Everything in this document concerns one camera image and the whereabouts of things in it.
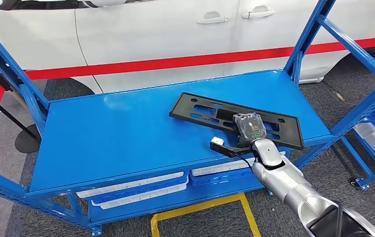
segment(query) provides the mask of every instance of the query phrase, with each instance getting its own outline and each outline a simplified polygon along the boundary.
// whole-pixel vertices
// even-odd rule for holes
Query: blue storage bin
[[[253,176],[253,173],[248,167],[200,176],[194,176],[192,173],[189,174],[193,186],[228,182],[229,180],[242,178],[245,176]]]
[[[84,199],[91,200],[93,204],[101,204],[103,202],[112,201],[115,199],[125,198],[125,197],[133,196],[136,194],[142,194],[142,193],[146,193],[146,192],[150,192],[150,191],[154,191],[158,189],[163,189],[163,188],[167,188],[167,187],[178,185],[178,184],[183,184],[186,182],[188,178],[188,174],[189,172],[185,171],[181,177],[163,180],[163,181],[155,182],[152,184],[145,184],[145,185],[141,185],[141,186],[137,186],[133,188],[118,190],[118,191],[105,193],[101,195],[91,196],[91,197],[87,197]]]

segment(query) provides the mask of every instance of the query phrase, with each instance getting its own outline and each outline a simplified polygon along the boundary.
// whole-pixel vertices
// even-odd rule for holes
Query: blue shelf surface
[[[50,103],[28,195],[83,191],[101,182],[238,160],[209,149],[214,136],[235,146],[235,135],[169,117],[181,92],[297,116],[304,143],[332,137],[283,70],[58,100]]]
[[[187,206],[231,194],[261,189],[264,186],[251,176],[233,179],[225,183],[193,186],[191,182],[183,191],[133,202],[109,209],[89,205],[89,219],[93,225],[123,220],[131,217],[156,213],[181,206]]]

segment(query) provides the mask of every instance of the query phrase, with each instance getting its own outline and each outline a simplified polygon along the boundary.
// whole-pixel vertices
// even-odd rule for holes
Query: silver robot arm
[[[256,156],[252,167],[254,175],[290,207],[310,236],[375,237],[375,227],[370,222],[315,191],[271,140],[254,140],[251,147]]]

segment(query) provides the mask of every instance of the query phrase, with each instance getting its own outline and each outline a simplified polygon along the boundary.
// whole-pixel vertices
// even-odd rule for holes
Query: white car
[[[60,68],[34,76],[66,74],[94,93],[119,91],[281,68],[316,3],[0,0],[0,41],[24,70]],[[375,0],[338,0],[329,19],[375,48]],[[322,80],[349,53],[324,29],[313,44],[301,82]],[[70,68],[87,65],[100,66]],[[112,74],[97,75],[105,70]]]

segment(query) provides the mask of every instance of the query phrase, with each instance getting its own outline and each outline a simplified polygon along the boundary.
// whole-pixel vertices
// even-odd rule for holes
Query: black cable
[[[336,224],[336,237],[341,237],[341,226],[343,220],[343,207],[339,201],[334,201],[337,203],[337,224]]]
[[[253,172],[253,169],[252,169],[251,165],[249,164],[249,162],[248,162],[246,159],[244,159],[242,156],[240,156],[240,155],[237,154],[237,153],[234,153],[234,155],[236,155],[238,158],[240,158],[240,159],[242,159],[244,162],[246,162],[247,165],[249,166],[250,170]]]

